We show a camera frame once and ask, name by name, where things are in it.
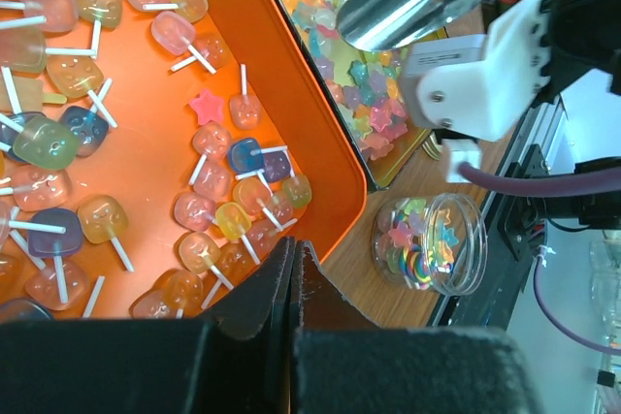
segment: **bolt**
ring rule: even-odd
[[[442,102],[444,100],[444,93],[442,91],[434,91],[429,96],[433,102]]]

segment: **purple cable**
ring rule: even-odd
[[[591,174],[531,179],[490,175],[468,162],[459,164],[457,171],[481,188],[523,198],[564,198],[621,190],[621,168],[600,170]]]
[[[576,343],[580,343],[582,346],[586,346],[587,348],[593,349],[595,351],[599,351],[601,353],[610,354],[612,356],[621,356],[621,349],[609,348],[608,346],[603,346],[601,344],[590,341],[586,338],[583,338],[579,334],[575,334],[570,329],[565,327],[561,322],[557,320],[552,312],[547,308],[547,306],[543,303],[543,299],[541,298],[541,292],[539,291],[539,272],[541,271],[541,264],[543,262],[543,255],[537,256],[537,264],[535,265],[535,275],[533,276],[533,288],[535,290],[535,299],[537,300],[537,304],[541,308],[541,312],[543,315],[547,317],[547,320],[556,327],[562,334],[568,336]]]

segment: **thin purple wire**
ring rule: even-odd
[[[599,351],[601,353],[610,354],[612,356],[621,356],[621,349],[615,349],[615,348],[610,348],[608,346],[603,346],[601,344],[598,344],[591,340],[583,338],[579,334],[575,334],[570,329],[565,327],[561,322],[558,321],[556,317],[554,317],[554,315],[552,315],[552,312],[550,312],[550,310],[547,308],[547,306],[543,302],[543,299],[541,297],[541,292],[539,290],[539,272],[541,271],[541,265],[543,263],[543,259],[544,258],[541,254],[537,256],[537,264],[535,265],[535,275],[533,277],[533,288],[535,290],[535,299],[537,300],[537,304],[539,304],[539,307],[541,308],[541,312],[543,312],[543,315],[547,317],[547,320],[549,320],[550,323],[559,330],[559,332],[563,333],[565,336],[568,336],[576,343],[579,343],[583,346],[586,346],[587,348],[593,349],[595,351]]]
[[[487,174],[468,162],[459,164],[457,171],[469,182],[489,191],[523,198],[564,198],[621,190],[621,168],[618,167],[591,174],[530,179]]]

